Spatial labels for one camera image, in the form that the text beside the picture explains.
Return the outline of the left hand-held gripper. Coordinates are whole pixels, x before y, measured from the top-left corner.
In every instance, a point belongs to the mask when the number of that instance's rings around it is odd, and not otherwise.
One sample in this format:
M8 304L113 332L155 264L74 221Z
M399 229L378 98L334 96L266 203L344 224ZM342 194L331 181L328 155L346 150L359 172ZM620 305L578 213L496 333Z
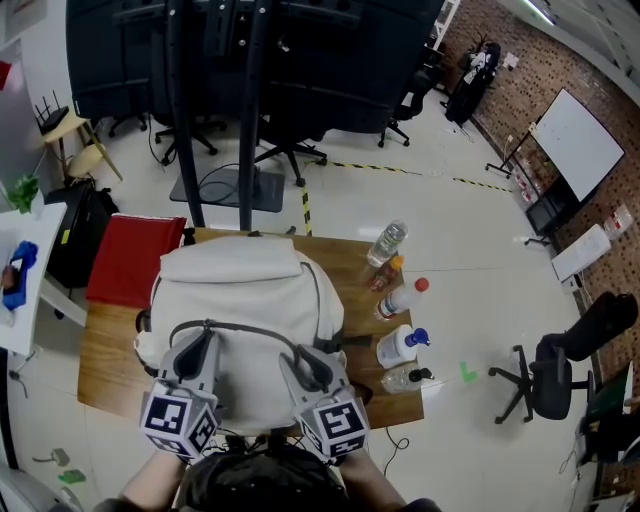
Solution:
M220 350L220 337L207 323L181 323L172 330L139 422L158 450L196 459L217 433Z

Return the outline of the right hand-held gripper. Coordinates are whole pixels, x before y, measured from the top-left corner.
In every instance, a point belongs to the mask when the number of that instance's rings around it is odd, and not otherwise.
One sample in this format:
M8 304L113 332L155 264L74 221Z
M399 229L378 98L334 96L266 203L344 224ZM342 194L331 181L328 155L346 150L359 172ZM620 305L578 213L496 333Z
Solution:
M346 387L349 381L338 359L313 346L298 345L290 354L279 355L279 368L294 406L305 407L296 415L301 432L325 461L340 464L367 447L366 411L362 400ZM317 393L331 396L318 400Z

